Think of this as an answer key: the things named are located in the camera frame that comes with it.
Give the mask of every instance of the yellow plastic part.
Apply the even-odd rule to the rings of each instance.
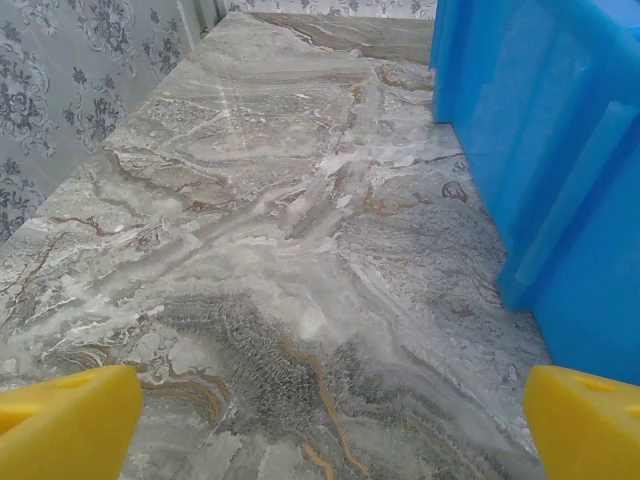
[[[0,479],[116,480],[141,409],[125,366],[0,393]]]
[[[640,388],[534,367],[524,412],[549,480],[640,479]]]

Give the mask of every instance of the gray floral pattern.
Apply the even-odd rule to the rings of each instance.
[[[224,0],[229,12],[435,18],[437,0]]]
[[[118,66],[136,76],[135,59],[139,53],[131,40],[135,21],[128,0],[67,0],[78,14],[78,24],[84,31],[89,47],[104,52]]]
[[[9,3],[20,9],[25,25],[35,21],[47,35],[57,38],[58,22],[52,9],[60,6],[58,0],[9,0]]]
[[[102,141],[113,132],[118,120],[126,116],[127,110],[120,95],[116,93],[113,78],[106,75],[99,82],[91,82],[82,70],[73,67],[73,81],[80,92],[75,103],[64,109],[64,119],[76,132],[76,138],[82,143],[85,152],[93,153]],[[89,113],[84,108],[81,92],[92,90],[99,96],[94,98]]]
[[[184,55],[178,22],[172,18],[161,25],[160,16],[154,9],[151,9],[150,19],[154,25],[153,36],[145,40],[142,48],[153,71],[159,78],[164,78]]]
[[[25,155],[37,147],[51,157],[56,150],[51,131],[58,124],[49,118],[49,78],[40,58],[23,50],[8,21],[0,27],[0,49],[5,52],[0,50],[0,133],[20,142]]]
[[[0,163],[0,243],[15,232],[42,204],[44,196],[33,180],[23,177],[11,158]]]

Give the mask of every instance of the countertop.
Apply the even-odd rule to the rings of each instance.
[[[432,30],[225,18],[0,250],[2,388],[134,366],[124,479],[543,478]]]

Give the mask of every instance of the blue plastic object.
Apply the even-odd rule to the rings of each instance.
[[[640,385],[640,2],[439,0],[434,117],[554,361]]]

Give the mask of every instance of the wall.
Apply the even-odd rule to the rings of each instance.
[[[196,1],[0,0],[0,244],[212,26]]]
[[[433,19],[437,0],[218,0],[226,12]]]

